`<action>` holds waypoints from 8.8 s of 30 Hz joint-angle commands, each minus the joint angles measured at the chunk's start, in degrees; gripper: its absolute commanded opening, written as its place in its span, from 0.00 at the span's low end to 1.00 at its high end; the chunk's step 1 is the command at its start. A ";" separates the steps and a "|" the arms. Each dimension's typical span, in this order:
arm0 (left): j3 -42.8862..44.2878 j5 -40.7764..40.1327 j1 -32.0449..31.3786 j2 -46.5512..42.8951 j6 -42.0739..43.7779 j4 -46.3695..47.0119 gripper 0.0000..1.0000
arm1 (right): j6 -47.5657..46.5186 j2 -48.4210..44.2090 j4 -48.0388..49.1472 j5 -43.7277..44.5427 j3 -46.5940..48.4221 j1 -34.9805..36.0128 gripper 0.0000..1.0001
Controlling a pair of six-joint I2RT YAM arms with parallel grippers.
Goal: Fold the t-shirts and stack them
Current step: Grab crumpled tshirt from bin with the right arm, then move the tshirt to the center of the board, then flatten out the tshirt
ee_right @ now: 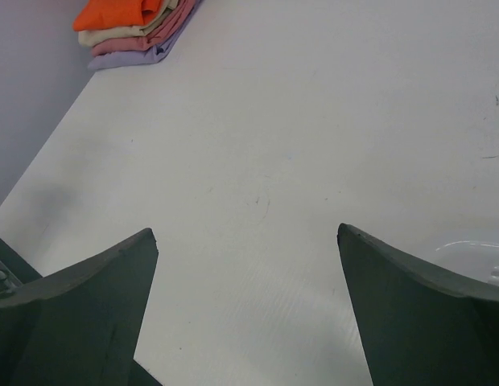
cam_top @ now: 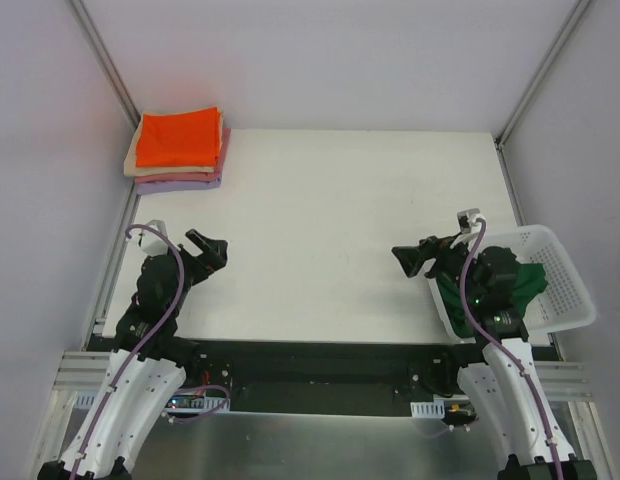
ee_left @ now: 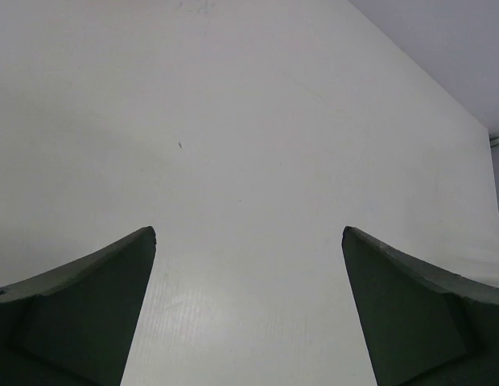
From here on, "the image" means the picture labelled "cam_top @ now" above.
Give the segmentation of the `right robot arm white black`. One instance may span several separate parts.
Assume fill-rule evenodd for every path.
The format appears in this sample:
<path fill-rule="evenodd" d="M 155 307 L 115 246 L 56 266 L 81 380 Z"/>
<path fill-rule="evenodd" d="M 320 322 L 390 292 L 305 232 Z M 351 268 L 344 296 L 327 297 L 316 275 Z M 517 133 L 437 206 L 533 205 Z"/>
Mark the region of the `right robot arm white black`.
<path fill-rule="evenodd" d="M 533 360 L 533 333 L 591 324 L 595 310 L 556 235 L 533 225 L 430 236 L 392 253 L 407 277 L 423 274 L 455 361 L 442 387 L 465 394 L 496 454 L 500 479 L 594 479 L 552 413 Z"/>

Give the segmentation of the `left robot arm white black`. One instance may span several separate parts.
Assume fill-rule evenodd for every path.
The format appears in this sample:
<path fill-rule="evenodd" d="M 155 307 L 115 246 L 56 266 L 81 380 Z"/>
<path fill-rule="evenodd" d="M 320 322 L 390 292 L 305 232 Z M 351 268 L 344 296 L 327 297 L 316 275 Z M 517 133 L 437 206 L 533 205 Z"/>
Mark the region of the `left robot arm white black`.
<path fill-rule="evenodd" d="M 177 319 L 189 291 L 223 269 L 228 243 L 197 230 L 187 239 L 196 255 L 173 244 L 157 224 L 131 225 L 160 241 L 160 252 L 144 259 L 136 290 L 116 327 L 114 345 L 99 391 L 74 439 L 60 459 L 42 464 L 41 479 L 129 479 L 156 421 L 173 397 L 220 394 L 210 416 L 230 404 L 227 382 L 212 382 L 204 353 L 176 335 Z"/>

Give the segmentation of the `dark green t-shirt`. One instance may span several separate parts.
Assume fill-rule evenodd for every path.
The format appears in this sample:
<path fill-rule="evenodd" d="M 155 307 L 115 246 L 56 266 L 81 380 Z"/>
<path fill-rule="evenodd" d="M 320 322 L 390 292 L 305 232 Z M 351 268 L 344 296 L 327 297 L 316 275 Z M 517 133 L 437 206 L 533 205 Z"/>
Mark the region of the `dark green t-shirt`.
<path fill-rule="evenodd" d="M 462 339 L 473 337 L 474 327 L 466 322 L 459 288 L 446 278 L 437 279 L 436 282 L 454 333 Z M 547 286 L 546 272 L 542 264 L 521 264 L 511 295 L 511 301 L 518 314 L 524 316 L 528 304 L 538 294 L 543 293 Z"/>

